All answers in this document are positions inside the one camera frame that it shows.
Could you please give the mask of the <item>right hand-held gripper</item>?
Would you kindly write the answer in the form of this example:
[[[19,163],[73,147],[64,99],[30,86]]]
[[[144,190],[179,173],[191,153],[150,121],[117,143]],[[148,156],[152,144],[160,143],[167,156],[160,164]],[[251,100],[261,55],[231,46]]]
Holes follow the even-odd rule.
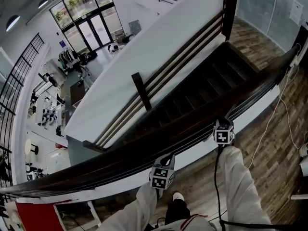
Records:
[[[230,119],[227,119],[227,123],[227,126],[220,126],[219,120],[216,120],[214,126],[214,141],[218,145],[231,144],[235,138],[234,122]]]

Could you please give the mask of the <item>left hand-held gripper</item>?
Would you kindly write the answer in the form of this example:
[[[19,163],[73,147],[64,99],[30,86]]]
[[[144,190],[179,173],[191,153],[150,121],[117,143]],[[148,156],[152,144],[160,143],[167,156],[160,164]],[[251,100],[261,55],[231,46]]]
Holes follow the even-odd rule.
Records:
[[[150,173],[150,186],[166,190],[173,182],[175,170],[175,155],[168,153],[155,160]]]

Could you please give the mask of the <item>dark wooden handrail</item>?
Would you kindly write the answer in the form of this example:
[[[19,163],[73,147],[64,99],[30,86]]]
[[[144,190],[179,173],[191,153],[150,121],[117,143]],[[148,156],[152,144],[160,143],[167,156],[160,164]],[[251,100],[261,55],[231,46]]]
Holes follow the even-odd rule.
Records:
[[[134,139],[132,134],[138,122],[160,102],[97,157],[37,180],[2,188],[0,194],[39,198],[92,190],[144,171],[164,154],[174,154],[177,160],[193,159],[196,146],[211,135],[216,119],[227,112],[236,118],[277,84],[293,57],[303,50],[307,38],[308,31],[302,27],[287,53],[254,77],[182,118]]]

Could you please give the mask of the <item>person's right forearm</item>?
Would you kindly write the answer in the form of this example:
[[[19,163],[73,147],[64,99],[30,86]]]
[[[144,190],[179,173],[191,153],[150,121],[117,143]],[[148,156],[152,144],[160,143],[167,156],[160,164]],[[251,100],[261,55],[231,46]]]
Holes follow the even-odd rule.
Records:
[[[228,221],[242,224],[271,224],[240,149],[228,146],[219,156],[225,181]]]

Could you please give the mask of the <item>dark staircase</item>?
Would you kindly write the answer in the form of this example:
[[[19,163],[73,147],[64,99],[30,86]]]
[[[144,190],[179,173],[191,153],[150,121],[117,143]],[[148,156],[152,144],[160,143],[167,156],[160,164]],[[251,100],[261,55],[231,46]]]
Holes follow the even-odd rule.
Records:
[[[203,60],[135,127],[134,139],[162,128],[254,77],[259,69],[224,42]]]

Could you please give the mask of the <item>person's black trousers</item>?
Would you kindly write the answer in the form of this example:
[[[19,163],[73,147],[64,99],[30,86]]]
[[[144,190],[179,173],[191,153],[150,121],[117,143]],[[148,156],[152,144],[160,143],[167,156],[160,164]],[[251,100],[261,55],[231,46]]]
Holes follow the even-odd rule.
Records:
[[[168,204],[165,225],[173,223],[178,220],[188,219],[191,216],[190,210],[186,203],[181,199],[175,199]]]

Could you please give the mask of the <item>person's white jacket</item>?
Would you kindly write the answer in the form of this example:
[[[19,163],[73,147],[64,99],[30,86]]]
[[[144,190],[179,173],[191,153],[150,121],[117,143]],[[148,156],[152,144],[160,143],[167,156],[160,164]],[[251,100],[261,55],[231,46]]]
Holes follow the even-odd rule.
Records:
[[[195,214],[188,219],[181,219],[170,224],[160,226],[153,231],[217,231],[204,216]]]

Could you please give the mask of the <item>white furniture unit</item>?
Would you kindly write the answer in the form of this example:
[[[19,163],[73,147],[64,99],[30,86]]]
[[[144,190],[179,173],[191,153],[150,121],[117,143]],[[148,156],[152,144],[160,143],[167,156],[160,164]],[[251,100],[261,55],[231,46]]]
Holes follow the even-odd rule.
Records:
[[[299,165],[302,173],[302,189],[292,195],[291,200],[308,200],[308,156],[303,158]]]

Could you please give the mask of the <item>dark low table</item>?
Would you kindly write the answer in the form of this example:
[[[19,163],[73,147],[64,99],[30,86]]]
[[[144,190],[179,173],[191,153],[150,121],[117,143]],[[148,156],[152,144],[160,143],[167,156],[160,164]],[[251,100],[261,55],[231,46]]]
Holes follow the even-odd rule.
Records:
[[[73,84],[70,87],[70,98],[71,98],[71,105],[74,108],[77,108],[77,106],[82,101],[83,97],[85,96],[85,84],[83,80],[80,80]]]

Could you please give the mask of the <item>white work table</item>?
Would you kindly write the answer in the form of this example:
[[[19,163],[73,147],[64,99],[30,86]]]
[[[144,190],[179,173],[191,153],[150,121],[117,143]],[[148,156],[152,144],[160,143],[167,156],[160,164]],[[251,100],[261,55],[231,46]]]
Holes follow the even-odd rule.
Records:
[[[56,97],[49,91],[33,91],[28,109],[28,121],[42,127],[45,130],[54,131],[57,136],[63,135],[63,115],[65,100]]]

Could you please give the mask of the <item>grey panel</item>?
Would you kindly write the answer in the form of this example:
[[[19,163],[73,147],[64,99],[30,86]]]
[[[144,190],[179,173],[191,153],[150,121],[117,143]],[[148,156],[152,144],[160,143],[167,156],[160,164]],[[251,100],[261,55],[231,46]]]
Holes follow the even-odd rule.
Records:
[[[132,35],[137,35],[141,31],[141,25],[139,20],[134,20],[128,23],[131,34]]]

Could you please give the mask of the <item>white paper notice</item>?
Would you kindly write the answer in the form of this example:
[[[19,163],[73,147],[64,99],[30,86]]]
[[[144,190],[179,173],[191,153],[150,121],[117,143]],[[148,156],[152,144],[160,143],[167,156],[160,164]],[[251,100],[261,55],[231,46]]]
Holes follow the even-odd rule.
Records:
[[[300,25],[303,8],[304,6],[301,3],[299,3],[297,0],[293,0],[289,19],[291,19],[297,25]]]

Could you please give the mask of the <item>red top table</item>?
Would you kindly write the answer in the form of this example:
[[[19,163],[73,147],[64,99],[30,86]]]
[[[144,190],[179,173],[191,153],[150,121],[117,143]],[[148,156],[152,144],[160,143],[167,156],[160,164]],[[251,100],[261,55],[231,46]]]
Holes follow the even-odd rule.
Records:
[[[90,231],[102,223],[92,201],[43,198],[15,204],[26,231]]]

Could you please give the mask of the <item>white locker cabinet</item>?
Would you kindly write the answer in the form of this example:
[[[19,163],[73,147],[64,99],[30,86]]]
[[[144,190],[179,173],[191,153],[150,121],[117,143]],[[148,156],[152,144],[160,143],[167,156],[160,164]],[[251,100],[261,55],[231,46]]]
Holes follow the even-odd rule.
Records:
[[[53,75],[57,82],[64,82],[66,80],[66,75],[62,71],[61,67],[57,64],[57,60],[50,59],[43,65],[44,73]]]

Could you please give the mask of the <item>large window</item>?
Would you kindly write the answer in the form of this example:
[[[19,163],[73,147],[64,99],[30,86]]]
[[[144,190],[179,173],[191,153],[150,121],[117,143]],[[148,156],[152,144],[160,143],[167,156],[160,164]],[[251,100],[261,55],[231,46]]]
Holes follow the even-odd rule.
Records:
[[[85,17],[90,12],[112,3],[113,0],[63,0],[50,9],[60,29]]]

